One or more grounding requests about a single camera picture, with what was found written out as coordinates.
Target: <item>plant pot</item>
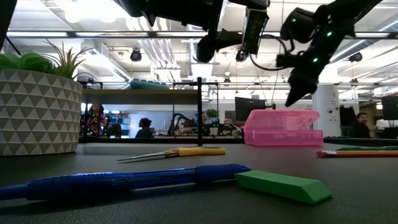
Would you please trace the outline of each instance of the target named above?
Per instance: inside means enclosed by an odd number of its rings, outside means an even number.
[[[82,88],[57,75],[0,70],[0,156],[74,152]]]

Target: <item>shelf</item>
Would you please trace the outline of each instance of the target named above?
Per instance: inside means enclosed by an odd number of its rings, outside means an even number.
[[[196,105],[196,90],[83,90],[83,103],[104,105]]]

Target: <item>pink plastic box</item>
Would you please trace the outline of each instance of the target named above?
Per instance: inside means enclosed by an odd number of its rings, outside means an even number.
[[[322,130],[309,130],[316,110],[253,110],[244,124],[244,142],[252,146],[320,146]]]

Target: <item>pen cap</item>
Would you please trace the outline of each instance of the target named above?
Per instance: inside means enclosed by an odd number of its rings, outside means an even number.
[[[235,179],[235,174],[250,171],[251,168],[241,164],[198,166],[196,183],[210,183],[217,180]]]

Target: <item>scissor blade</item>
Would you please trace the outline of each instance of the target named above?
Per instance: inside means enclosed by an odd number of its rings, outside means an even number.
[[[154,156],[165,156],[164,152],[158,152],[158,153],[152,153],[152,154],[146,154],[142,156],[133,156],[125,159],[118,159],[118,161],[128,161],[131,159],[143,159],[143,158],[148,158],[148,157],[154,157]]]

